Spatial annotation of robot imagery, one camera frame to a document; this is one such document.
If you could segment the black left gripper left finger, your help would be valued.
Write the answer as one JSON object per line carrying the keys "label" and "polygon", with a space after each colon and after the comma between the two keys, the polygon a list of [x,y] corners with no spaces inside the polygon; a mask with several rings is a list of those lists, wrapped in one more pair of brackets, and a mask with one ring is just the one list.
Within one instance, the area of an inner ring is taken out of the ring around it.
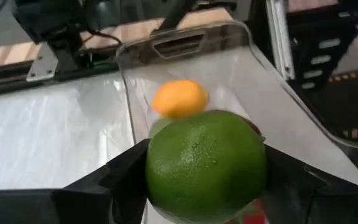
{"label": "black left gripper left finger", "polygon": [[0,224],[141,224],[149,142],[62,189],[0,190]]}

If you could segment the pale green fruit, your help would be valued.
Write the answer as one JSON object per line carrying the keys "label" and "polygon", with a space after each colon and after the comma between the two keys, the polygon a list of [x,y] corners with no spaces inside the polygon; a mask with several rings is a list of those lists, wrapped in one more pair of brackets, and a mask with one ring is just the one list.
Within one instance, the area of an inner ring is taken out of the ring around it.
{"label": "pale green fruit", "polygon": [[156,120],[150,128],[148,138],[153,138],[158,132],[160,132],[163,128],[172,123],[173,120],[169,118],[160,118]]}

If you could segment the light wooden board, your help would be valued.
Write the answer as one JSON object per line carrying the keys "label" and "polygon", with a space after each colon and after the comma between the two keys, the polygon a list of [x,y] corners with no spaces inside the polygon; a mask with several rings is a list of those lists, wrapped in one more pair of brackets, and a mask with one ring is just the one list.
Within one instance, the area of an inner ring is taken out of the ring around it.
{"label": "light wooden board", "polygon": [[[206,25],[214,22],[231,21],[232,16],[225,8],[201,10],[188,13],[177,26],[178,29]],[[105,28],[104,33],[114,35],[123,42],[146,38],[163,22],[162,18],[120,25],[117,28]],[[27,62],[36,58],[41,44],[24,42],[21,44],[0,46],[0,66]]]}

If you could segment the grey metal bracket plate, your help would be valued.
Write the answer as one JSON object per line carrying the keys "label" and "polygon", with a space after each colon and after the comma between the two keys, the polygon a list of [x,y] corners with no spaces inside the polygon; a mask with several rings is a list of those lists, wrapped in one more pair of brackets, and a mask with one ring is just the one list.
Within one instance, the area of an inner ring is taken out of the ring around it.
{"label": "grey metal bracket plate", "polygon": [[52,79],[57,69],[58,59],[48,45],[40,45],[30,70],[27,74],[27,82],[37,82]]}

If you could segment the orange citrus fruit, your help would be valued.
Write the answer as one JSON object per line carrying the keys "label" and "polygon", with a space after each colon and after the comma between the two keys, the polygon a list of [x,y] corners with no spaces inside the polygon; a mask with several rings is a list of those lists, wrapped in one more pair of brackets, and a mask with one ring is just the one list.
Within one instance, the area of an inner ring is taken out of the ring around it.
{"label": "orange citrus fruit", "polygon": [[204,111],[209,92],[193,80],[175,80],[163,84],[155,94],[152,109],[165,118],[187,118]]}

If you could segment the aluminium frame post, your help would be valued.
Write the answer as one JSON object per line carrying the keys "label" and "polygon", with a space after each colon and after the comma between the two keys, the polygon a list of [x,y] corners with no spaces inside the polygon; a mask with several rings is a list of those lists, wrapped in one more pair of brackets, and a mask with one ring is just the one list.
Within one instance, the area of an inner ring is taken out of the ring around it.
{"label": "aluminium frame post", "polygon": [[265,0],[275,66],[284,80],[294,80],[285,0]]}

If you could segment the black slotted panel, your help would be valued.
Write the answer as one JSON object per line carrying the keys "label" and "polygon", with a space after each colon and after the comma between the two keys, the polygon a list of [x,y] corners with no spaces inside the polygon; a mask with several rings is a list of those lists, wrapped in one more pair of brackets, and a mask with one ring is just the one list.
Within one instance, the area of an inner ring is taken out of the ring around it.
{"label": "black slotted panel", "polygon": [[358,28],[351,23],[291,25],[291,52],[297,83],[309,90],[325,86],[357,36]]}

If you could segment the large red round fruit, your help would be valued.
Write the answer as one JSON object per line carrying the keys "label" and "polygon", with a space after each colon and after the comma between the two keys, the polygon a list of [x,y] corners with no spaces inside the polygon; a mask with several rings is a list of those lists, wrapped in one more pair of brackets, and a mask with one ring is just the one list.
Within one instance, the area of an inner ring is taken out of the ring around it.
{"label": "large red round fruit", "polygon": [[257,199],[248,204],[233,220],[225,224],[269,224],[262,201]]}

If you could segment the clear plastic bin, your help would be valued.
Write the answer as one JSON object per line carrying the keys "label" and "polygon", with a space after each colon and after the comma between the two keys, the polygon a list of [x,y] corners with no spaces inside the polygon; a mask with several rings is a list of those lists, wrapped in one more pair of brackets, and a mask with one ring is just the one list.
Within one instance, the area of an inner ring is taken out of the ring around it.
{"label": "clear plastic bin", "polygon": [[250,119],[270,146],[358,185],[358,144],[333,136],[254,44],[249,28],[222,21],[153,33],[117,51],[132,136],[145,139],[157,118],[154,94],[165,82],[194,79],[209,108]]}

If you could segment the large green citrus fruit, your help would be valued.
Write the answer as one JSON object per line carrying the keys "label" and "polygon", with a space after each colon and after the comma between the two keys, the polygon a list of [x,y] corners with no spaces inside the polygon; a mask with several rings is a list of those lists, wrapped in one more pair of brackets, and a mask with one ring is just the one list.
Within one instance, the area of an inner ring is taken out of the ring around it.
{"label": "large green citrus fruit", "polygon": [[264,137],[228,111],[174,121],[151,139],[145,175],[149,201],[167,220],[224,224],[266,188]]}

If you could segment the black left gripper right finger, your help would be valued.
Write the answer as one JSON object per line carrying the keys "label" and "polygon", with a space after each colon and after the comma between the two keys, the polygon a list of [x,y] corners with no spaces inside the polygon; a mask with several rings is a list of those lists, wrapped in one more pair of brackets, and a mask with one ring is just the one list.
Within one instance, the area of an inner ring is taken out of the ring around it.
{"label": "black left gripper right finger", "polygon": [[358,185],[265,148],[268,184],[261,198],[270,224],[358,224]]}

